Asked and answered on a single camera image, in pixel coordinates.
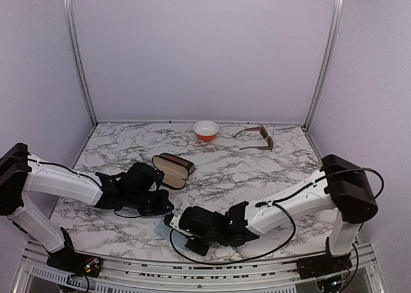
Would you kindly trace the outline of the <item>black woven glasses case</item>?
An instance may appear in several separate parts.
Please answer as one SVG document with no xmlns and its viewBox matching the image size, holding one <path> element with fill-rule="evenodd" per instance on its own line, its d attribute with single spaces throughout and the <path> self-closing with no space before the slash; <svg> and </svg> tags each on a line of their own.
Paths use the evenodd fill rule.
<svg viewBox="0 0 411 293">
<path fill-rule="evenodd" d="M 152 157 L 153 166 L 164 172 L 162 183 L 174 190 L 180 190 L 186 185 L 189 172 L 185 166 L 170 161 L 159 155 Z"/>
</svg>

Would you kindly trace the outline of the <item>brown striped glasses case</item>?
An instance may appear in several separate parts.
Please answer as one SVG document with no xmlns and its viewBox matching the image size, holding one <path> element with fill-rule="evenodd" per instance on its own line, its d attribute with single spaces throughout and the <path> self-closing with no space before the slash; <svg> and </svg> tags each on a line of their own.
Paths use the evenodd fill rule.
<svg viewBox="0 0 411 293">
<path fill-rule="evenodd" d="M 188 174 L 190 175 L 195 171 L 195 165 L 191 161 L 188 161 L 177 155 L 173 155 L 173 154 L 166 153 L 166 152 L 161 153 L 160 156 L 164 159 L 167 159 L 168 161 L 171 161 L 172 163 L 183 166 L 188 171 Z"/>
</svg>

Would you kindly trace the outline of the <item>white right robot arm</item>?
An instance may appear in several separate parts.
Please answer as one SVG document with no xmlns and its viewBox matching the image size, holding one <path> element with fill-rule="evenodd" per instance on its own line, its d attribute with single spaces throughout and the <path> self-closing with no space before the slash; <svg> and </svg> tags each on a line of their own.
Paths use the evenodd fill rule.
<svg viewBox="0 0 411 293">
<path fill-rule="evenodd" d="M 378 205 L 367 178 L 370 169 L 333 154 L 321 161 L 309 177 L 279 193 L 243 201 L 224 214 L 188 207 L 172 218 L 171 227 L 186 236 L 189 250 L 204 256 L 212 244 L 239 247 L 286 222 L 336 209 L 328 250 L 318 259 L 322 271 L 332 272 L 350 253 L 361 224 L 377 214 Z"/>
</svg>

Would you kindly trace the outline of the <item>light blue cleaning cloth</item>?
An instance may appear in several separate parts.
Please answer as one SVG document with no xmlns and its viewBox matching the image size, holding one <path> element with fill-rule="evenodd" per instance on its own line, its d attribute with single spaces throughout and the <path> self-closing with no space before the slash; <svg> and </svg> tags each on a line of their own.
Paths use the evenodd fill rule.
<svg viewBox="0 0 411 293">
<path fill-rule="evenodd" d="M 154 233 L 160 236 L 161 238 L 165 239 L 165 241 L 167 241 L 169 244 L 170 244 L 170 232 L 171 232 L 171 228 L 166 226 L 162 220 L 156 225 L 154 229 Z M 173 240 L 173 244 L 175 247 L 182 248 L 182 249 L 184 248 L 187 242 L 187 238 L 184 235 L 176 231 L 173 231 L 172 240 Z"/>
</svg>

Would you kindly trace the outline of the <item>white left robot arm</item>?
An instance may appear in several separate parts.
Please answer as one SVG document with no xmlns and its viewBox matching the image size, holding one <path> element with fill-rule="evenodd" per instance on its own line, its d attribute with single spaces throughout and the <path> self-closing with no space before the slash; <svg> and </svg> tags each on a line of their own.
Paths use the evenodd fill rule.
<svg viewBox="0 0 411 293">
<path fill-rule="evenodd" d="M 83 202 L 97 209 L 134 209 L 141 217 L 163 215 L 174 206 L 161 188 L 164 173 L 142 162 L 116 175 L 76 172 L 29 153 L 24 143 L 1 157 L 1 215 L 34 237 L 49 260 L 74 271 L 82 259 L 69 233 L 57 227 L 31 201 L 30 193 L 45 193 Z"/>
</svg>

